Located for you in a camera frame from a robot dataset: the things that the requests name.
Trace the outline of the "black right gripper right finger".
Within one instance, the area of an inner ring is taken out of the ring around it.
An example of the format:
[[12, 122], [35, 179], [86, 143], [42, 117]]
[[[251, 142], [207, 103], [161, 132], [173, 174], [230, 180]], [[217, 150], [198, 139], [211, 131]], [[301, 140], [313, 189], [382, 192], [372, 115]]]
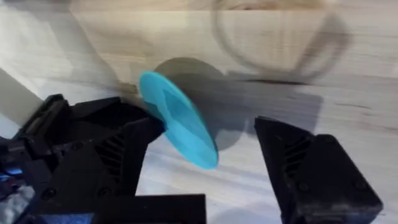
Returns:
[[254, 129], [283, 224], [368, 224], [382, 211], [382, 200], [334, 136], [264, 116]]

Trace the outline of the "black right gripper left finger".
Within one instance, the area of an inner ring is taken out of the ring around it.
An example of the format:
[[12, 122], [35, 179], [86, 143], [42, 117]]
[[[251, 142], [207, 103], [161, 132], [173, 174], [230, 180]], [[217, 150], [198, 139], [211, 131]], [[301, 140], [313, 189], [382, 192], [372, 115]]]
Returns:
[[142, 118], [118, 129], [73, 125], [52, 131], [34, 149], [45, 150], [51, 175], [29, 207], [34, 218], [155, 218], [160, 197], [137, 196], [149, 143], [163, 132]]

